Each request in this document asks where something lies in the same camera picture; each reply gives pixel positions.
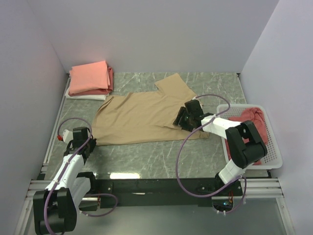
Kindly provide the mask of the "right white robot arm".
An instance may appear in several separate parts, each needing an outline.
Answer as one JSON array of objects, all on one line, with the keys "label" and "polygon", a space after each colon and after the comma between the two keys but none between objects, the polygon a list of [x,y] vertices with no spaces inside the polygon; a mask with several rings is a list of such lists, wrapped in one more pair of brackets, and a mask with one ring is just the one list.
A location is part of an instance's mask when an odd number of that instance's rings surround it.
[{"label": "right white robot arm", "polygon": [[219,114],[204,113],[200,102],[190,100],[182,106],[173,122],[174,126],[190,132],[187,139],[195,132],[212,133],[227,141],[230,161],[215,177],[215,192],[209,195],[226,195],[253,163],[261,160],[268,151],[255,124],[252,121],[230,121]]}]

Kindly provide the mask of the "tan t-shirt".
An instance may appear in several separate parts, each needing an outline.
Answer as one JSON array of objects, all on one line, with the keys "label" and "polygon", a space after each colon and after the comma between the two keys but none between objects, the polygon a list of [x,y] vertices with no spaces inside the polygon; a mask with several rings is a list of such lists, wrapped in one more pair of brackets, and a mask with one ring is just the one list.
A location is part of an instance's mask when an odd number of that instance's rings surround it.
[{"label": "tan t-shirt", "polygon": [[189,135],[173,122],[196,94],[177,73],[155,85],[157,91],[110,95],[104,101],[92,122],[98,146],[178,141]]}]

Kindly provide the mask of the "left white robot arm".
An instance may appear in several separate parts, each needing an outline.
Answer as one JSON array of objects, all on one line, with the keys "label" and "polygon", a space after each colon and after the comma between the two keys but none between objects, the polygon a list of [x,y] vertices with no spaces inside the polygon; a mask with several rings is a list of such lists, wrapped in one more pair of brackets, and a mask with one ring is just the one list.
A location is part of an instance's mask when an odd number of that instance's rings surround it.
[{"label": "left white robot arm", "polygon": [[51,183],[33,196],[35,233],[72,232],[77,223],[77,211],[84,196],[97,193],[98,185],[92,172],[82,172],[96,146],[89,128],[78,127],[67,144],[63,162]]}]

